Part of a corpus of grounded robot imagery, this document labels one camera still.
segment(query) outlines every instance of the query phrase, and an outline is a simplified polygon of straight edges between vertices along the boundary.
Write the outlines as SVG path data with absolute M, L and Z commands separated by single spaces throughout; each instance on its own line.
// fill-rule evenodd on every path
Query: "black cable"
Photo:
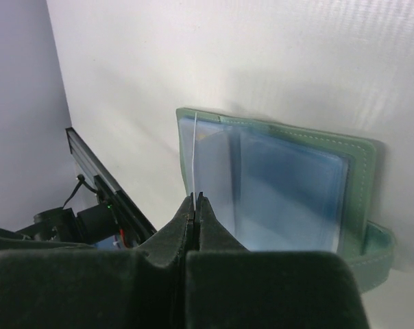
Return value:
M 64 207 L 68 204 L 68 202 L 73 199 L 73 197 L 76 195 L 76 193 L 79 191 L 79 188 L 84 185 L 88 190 L 90 190 L 93 193 L 97 193 L 97 190 L 95 190 L 93 187 L 90 186 L 89 183 L 87 183 L 85 181 L 85 177 L 84 175 L 80 174 L 77 175 L 77 180 L 79 180 L 79 182 L 76 184 L 75 188 L 73 189 L 73 192 L 70 194 L 69 198 L 67 200 L 65 200 L 64 204 L 62 205 L 62 209 L 64 209 Z

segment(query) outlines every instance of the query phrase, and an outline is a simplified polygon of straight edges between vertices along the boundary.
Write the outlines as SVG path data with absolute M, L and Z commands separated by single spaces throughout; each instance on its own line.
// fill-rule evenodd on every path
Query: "black wire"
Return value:
M 97 193 L 97 190 L 95 190 L 93 187 L 90 186 L 89 183 L 87 183 L 85 181 L 85 177 L 84 175 L 77 175 L 77 180 L 79 180 L 79 182 L 76 184 L 75 188 L 73 189 L 73 192 L 70 194 L 70 196 L 68 197 L 67 200 L 65 200 L 64 204 L 62 205 L 62 208 L 64 208 L 68 202 L 73 199 L 73 197 L 76 195 L 76 193 L 79 191 L 79 188 L 84 185 L 88 190 L 90 190 L 93 193 Z

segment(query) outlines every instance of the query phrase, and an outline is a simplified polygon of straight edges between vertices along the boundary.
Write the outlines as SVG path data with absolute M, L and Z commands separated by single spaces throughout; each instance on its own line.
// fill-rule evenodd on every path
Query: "white surface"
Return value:
M 372 220 L 414 275 L 414 0 L 48 4 L 73 126 L 157 228 L 185 194 L 177 107 L 269 117 L 385 144 Z

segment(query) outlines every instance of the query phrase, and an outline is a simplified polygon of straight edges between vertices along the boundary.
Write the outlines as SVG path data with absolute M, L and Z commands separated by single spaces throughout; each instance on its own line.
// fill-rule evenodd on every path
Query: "black cylinder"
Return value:
M 77 221 L 84 242 L 90 245 L 119 232 L 112 211 L 107 204 L 98 204 L 92 208 L 79 211 Z

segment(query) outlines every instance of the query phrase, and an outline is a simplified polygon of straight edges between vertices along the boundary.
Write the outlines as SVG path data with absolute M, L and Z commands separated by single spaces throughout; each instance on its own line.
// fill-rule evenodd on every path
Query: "green pouch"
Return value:
M 387 279 L 394 237 L 367 220 L 371 142 L 187 108 L 177 119 L 186 192 L 204 192 L 244 246 L 336 252 L 361 291 Z

